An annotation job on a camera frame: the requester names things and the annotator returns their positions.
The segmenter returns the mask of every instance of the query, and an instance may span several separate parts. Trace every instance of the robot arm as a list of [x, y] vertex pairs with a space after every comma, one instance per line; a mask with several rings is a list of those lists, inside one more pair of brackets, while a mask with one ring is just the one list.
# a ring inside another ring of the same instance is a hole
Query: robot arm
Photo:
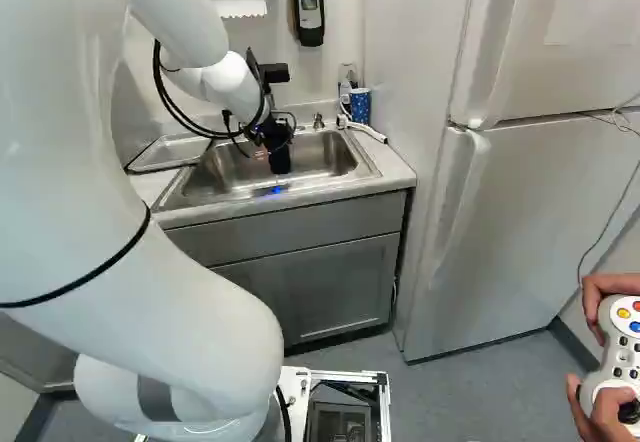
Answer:
[[229, 51], [227, 32], [211, 0], [132, 0], [133, 15], [157, 38], [164, 75], [189, 95], [218, 102], [245, 126], [248, 138], [269, 151], [275, 174], [290, 171], [292, 134], [276, 123], [259, 67]]
[[[169, 241], [120, 169], [110, 100], [129, 0], [0, 2], [0, 309], [83, 354], [76, 390], [105, 420], [164, 440], [251, 440], [282, 334], [262, 302]], [[254, 117], [263, 94], [208, 0], [131, 7], [167, 63], [212, 74], [211, 90]]]

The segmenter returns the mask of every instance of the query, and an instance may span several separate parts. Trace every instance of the floor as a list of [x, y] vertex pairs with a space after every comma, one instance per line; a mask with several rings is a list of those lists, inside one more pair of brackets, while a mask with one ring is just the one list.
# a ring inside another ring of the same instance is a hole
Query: floor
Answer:
[[[387, 371], [396, 442], [578, 440], [564, 375], [581, 370], [549, 332], [411, 367], [387, 333], [291, 357], [287, 365]], [[95, 419], [78, 402], [64, 402], [39, 442], [132, 439]]]

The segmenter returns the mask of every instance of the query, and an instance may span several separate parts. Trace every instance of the white countertop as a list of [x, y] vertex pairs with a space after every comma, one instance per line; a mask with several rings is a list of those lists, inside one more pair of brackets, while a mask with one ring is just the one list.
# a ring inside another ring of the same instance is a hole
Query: white countertop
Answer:
[[[331, 202], [333, 200], [361, 197], [415, 187], [416, 176], [414, 172], [391, 147], [381, 144], [365, 133], [358, 131], [351, 131], [350, 133], [373, 161], [378, 171], [380, 171], [380, 177], [355, 182], [345, 187], [334, 188], [329, 186], [326, 189], [315, 190], [310, 193], [283, 193], [278, 197], [269, 196], [247, 201], [238, 201], [231, 205], [231, 207], [229, 204], [225, 204], [224, 210], [215, 210], [212, 206], [203, 207], [202, 217], [201, 220], [198, 220], [198, 223], [256, 215], [274, 210], [302, 207], [305, 205]], [[184, 169], [167, 170], [143, 175], [130, 175], [129, 180], [140, 197], [151, 207], [181, 170]], [[180, 223], [180, 212], [181, 210], [158, 212], [154, 214], [154, 218], [163, 228], [180, 227], [185, 225]]]

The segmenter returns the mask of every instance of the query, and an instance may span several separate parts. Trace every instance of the cup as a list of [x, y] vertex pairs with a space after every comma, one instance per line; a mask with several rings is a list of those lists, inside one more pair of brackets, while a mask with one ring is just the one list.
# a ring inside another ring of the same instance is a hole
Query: cup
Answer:
[[363, 87], [351, 90], [351, 116], [354, 122], [369, 125], [371, 122], [371, 89]]

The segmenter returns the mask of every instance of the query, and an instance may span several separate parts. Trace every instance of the joystick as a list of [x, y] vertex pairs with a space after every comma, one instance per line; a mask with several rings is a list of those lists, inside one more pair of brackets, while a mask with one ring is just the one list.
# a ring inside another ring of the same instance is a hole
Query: joystick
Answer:
[[604, 355], [600, 369], [580, 387], [580, 405], [591, 415], [601, 389], [632, 388], [636, 399], [620, 406], [618, 420], [640, 438], [640, 297], [607, 297], [598, 309], [598, 323], [606, 337]]
[[632, 402], [621, 405], [618, 411], [618, 420], [623, 424], [637, 424], [640, 421], [640, 401], [633, 399]]

